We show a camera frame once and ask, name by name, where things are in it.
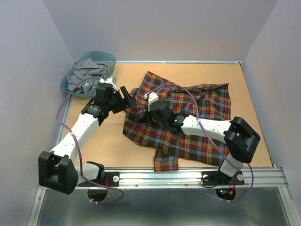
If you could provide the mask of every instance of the gray cloth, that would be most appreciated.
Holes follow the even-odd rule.
[[[94,77],[100,78],[103,75],[106,75],[110,67],[105,64],[96,64],[90,58],[81,62],[75,66],[74,72],[72,75],[67,76],[68,81],[68,90],[73,90],[76,85],[85,78]],[[97,87],[98,80],[89,79],[80,85],[74,90],[77,94],[89,95],[93,93]]]

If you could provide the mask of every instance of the tabletop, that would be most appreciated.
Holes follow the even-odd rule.
[[[271,167],[268,150],[239,64],[116,64],[113,76],[117,87],[131,89],[141,85],[147,71],[181,86],[229,83],[231,118],[244,118],[261,137],[251,165]],[[72,127],[87,98],[72,98],[67,125]],[[82,148],[83,161],[105,167],[153,167],[154,148],[140,147],[122,134],[125,112],[110,113]],[[179,167],[206,167],[201,162],[179,158]]]

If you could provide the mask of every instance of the plaid fabric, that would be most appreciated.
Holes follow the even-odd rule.
[[[163,127],[149,126],[143,112],[147,109],[147,101],[143,96],[166,83],[172,82],[151,72],[146,73],[141,86],[130,93],[137,101],[137,109],[127,110],[123,134],[135,144],[156,149],[155,171],[178,170],[178,157],[219,166],[223,158],[206,137],[174,135]],[[198,104],[200,118],[230,120],[231,100],[228,84],[197,85],[187,87],[187,90],[192,93]],[[166,102],[175,113],[195,116],[195,106],[191,97],[183,89],[167,86],[156,93],[159,100]],[[229,153],[223,142],[214,142],[225,155]]]

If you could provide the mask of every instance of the plastic bin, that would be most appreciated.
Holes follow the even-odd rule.
[[[88,52],[85,55],[82,56],[82,58],[74,65],[73,68],[71,68],[71,70],[66,74],[66,76],[64,77],[64,79],[61,82],[61,89],[66,92],[69,93],[70,91],[67,90],[68,88],[68,81],[67,81],[67,76],[68,75],[72,75],[74,68],[76,65],[78,65],[79,63],[83,62],[84,60],[87,60],[91,58],[92,61],[96,62],[96,63],[103,63],[106,64],[110,67],[109,72],[103,76],[104,79],[107,79],[108,77],[110,77],[112,75],[112,73],[115,70],[115,64],[116,64],[116,58],[108,53],[103,53],[103,52],[99,52],[99,51],[92,51],[92,52]],[[72,95],[77,96],[77,97],[93,97],[95,95],[95,92],[89,95],[83,95],[83,94],[77,94],[77,93],[72,93]]]

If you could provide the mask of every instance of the gray wall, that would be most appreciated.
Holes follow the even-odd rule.
[[[277,0],[43,0],[73,59],[243,60]]]
[[[41,0],[2,2],[0,31],[0,225],[24,226],[73,60]]]
[[[301,2],[279,0],[243,73],[272,161],[283,167],[301,216]]]

